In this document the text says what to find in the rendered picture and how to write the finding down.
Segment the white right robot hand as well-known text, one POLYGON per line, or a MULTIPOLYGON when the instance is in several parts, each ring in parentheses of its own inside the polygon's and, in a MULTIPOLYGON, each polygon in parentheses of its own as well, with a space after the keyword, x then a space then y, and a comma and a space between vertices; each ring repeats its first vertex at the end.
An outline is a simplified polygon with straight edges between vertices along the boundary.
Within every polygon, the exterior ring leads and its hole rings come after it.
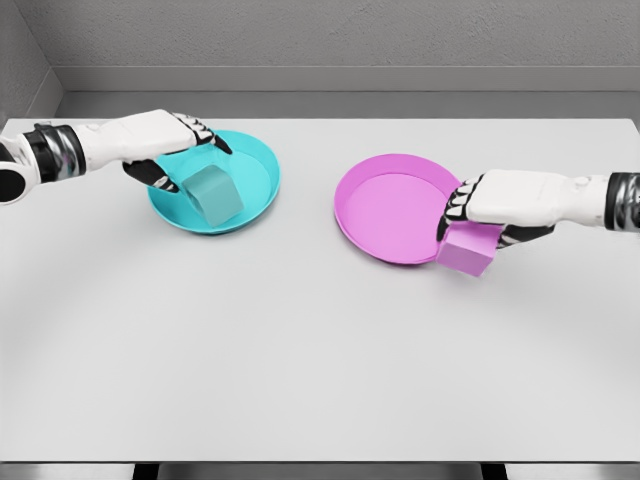
POLYGON ((500 249, 549 235, 555 220, 544 190, 558 179, 556 174, 522 170, 489 170, 467 179, 450 194, 436 239, 443 240, 453 224, 464 221, 500 226, 500 249))

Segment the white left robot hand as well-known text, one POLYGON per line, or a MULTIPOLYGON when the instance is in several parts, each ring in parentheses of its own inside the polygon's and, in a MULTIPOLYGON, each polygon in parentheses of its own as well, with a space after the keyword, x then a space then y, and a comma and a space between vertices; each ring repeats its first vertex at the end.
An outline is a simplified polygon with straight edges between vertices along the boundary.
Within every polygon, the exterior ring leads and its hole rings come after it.
POLYGON ((178 193, 178 185, 156 159, 211 144, 225 154, 233 153, 225 140, 201 119, 158 109, 119 119, 129 138, 124 141, 122 168, 138 182, 157 190, 178 193))

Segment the pink block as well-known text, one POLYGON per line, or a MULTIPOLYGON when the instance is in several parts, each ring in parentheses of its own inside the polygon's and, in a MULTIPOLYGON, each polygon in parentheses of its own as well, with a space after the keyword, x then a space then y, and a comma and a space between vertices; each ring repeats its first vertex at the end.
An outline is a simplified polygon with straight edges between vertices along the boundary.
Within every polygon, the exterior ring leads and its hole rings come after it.
POLYGON ((475 277, 493 262, 501 236, 500 225, 455 222, 446 231, 435 261, 475 277))

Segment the teal block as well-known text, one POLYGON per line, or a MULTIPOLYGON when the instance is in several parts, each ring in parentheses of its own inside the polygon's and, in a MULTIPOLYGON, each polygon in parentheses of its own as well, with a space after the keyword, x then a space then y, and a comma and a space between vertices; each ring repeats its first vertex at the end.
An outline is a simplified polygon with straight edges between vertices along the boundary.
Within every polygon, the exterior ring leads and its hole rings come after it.
POLYGON ((193 173, 182 186, 195 210, 211 227, 222 225, 244 210, 234 180, 215 165, 193 173))

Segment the cyan plate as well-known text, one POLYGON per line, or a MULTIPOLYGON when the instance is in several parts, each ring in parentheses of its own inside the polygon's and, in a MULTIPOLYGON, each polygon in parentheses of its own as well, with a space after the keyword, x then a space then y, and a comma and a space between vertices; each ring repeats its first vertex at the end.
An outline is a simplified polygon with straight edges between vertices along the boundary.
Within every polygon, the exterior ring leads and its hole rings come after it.
POLYGON ((275 199, 281 181, 280 164, 272 149, 259 138, 235 130, 221 130, 233 153, 201 145, 163 155, 157 163, 178 186, 199 170, 214 165, 228 174, 238 191, 243 209, 216 226, 208 224, 184 192, 168 193, 149 187, 147 195, 155 212, 167 223, 198 234, 223 234, 238 230, 257 219, 275 199))

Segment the pink plate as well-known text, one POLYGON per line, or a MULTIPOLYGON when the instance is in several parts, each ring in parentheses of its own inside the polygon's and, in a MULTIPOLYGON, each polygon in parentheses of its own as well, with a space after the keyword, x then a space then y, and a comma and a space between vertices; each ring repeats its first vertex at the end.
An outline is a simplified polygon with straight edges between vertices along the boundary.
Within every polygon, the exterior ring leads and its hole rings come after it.
POLYGON ((445 167, 411 154, 382 154, 348 170, 334 193, 334 216, 353 245, 393 264, 433 261, 436 232, 461 181, 445 167))

